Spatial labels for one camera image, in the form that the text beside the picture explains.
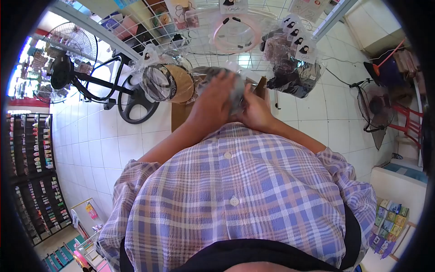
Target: white display stand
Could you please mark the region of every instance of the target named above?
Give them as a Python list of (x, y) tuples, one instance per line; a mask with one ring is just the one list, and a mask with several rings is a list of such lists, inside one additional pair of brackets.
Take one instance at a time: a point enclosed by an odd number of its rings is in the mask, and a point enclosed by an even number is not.
[[(91, 205), (98, 214), (98, 217), (95, 219), (92, 219), (86, 211), (86, 204), (88, 201), (91, 203)], [(104, 225), (104, 223), (107, 221), (106, 215), (104, 214), (103, 210), (96, 204), (93, 198), (88, 198), (85, 201), (82, 201), (79, 204), (71, 207), (71, 219), (74, 217), (74, 215), (77, 216), (80, 224), (82, 225), (88, 236), (92, 236), (94, 234), (94, 230), (92, 229), (92, 227), (94, 227), (95, 225)]]

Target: black standing fan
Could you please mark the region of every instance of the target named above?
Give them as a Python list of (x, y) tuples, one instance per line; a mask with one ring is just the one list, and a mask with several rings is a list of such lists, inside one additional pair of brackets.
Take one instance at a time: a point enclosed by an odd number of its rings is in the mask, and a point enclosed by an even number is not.
[(60, 103), (78, 91), (67, 79), (65, 68), (91, 74), (97, 61), (97, 39), (68, 22), (55, 27), (42, 41), (45, 42), (45, 48), (34, 54), (31, 64), (32, 74), (37, 76), (39, 82), (33, 93), (42, 102)]
[[(105, 104), (104, 109), (110, 110), (116, 104), (116, 100), (111, 96), (115, 91), (119, 91), (119, 97), (122, 94), (129, 95), (127, 107), (124, 110), (122, 107), (118, 107), (118, 110), (121, 117), (131, 124), (145, 122), (157, 110), (158, 103), (152, 103), (146, 99), (144, 90), (139, 84), (133, 86), (124, 83), (123, 86), (118, 86), (119, 77), (126, 62), (121, 54), (94, 67), (98, 55), (97, 39), (88, 31), (76, 26), (74, 23), (64, 23), (53, 29), (46, 38), (44, 41), (50, 43), (46, 47), (47, 55), (50, 57), (50, 61), (47, 62), (50, 64), (47, 69), (50, 87), (47, 87), (48, 83), (41, 84), (41, 87), (44, 86), (44, 88), (39, 89), (40, 93), (38, 92), (38, 95), (42, 99), (51, 93), (51, 98), (60, 97), (65, 100), (69, 97), (70, 90), (77, 88), (88, 101), (103, 103)], [(114, 61), (121, 62), (114, 83), (92, 76), (95, 69)], [(89, 83), (107, 87), (110, 92), (104, 97), (94, 95), (87, 88)], [(130, 112), (135, 105), (146, 108), (146, 115), (140, 119), (130, 119)]]
[(387, 127), (393, 121), (395, 114), (391, 107), (388, 89), (377, 85), (371, 79), (360, 81), (350, 87), (358, 88), (359, 110), (367, 121), (364, 131), (372, 133), (376, 148), (379, 150)]

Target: black shelf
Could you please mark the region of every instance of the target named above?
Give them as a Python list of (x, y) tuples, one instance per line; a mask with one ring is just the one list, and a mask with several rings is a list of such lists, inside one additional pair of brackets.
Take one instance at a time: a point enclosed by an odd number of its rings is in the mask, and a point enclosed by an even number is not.
[(4, 134), (11, 143), (7, 160), (11, 186), (17, 192), (15, 204), (34, 245), (71, 224), (54, 163), (52, 118), (51, 114), (9, 115)]

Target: cardboard box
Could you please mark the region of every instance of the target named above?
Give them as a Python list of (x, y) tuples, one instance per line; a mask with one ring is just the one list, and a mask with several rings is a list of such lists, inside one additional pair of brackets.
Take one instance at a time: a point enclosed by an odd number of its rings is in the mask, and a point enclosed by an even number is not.
[[(254, 89), (254, 93), (263, 98), (268, 105), (270, 105), (269, 100), (269, 90), (266, 88), (266, 82), (267, 79), (265, 77), (261, 77), (260, 81), (258, 82), (256, 88)], [(172, 113), (171, 113), (171, 130), (172, 132), (176, 130), (181, 124), (186, 121), (186, 119), (189, 117), (190, 111), (192, 110), (192, 107), (194, 105), (193, 103), (189, 104), (176, 104), (172, 103)]]

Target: red plastic stool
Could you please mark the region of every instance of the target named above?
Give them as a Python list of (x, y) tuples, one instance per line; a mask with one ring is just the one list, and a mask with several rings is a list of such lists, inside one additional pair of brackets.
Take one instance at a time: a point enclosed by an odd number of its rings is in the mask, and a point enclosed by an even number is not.
[[(413, 140), (415, 142), (415, 144), (417, 145), (417, 147), (420, 149), (421, 148), (420, 137), (422, 136), (422, 125), (420, 125), (420, 122), (416, 122), (414, 120), (411, 120), (409, 116), (411, 113), (413, 113), (413, 114), (417, 115), (420, 119), (420, 117), (423, 117), (423, 113), (413, 111), (412, 109), (410, 109), (408, 107), (403, 107), (400, 104), (394, 104), (392, 107), (396, 112), (399, 112), (406, 117), (406, 123), (405, 123), (404, 127), (401, 127), (401, 126), (398, 126), (395, 124), (389, 124), (388, 126), (395, 128), (397, 130), (403, 131), (405, 133), (405, 136), (410, 138), (411, 140)], [(414, 137), (410, 136), (408, 134), (409, 130), (412, 130), (413, 132), (415, 132), (418, 135), (418, 139), (415, 139)]]

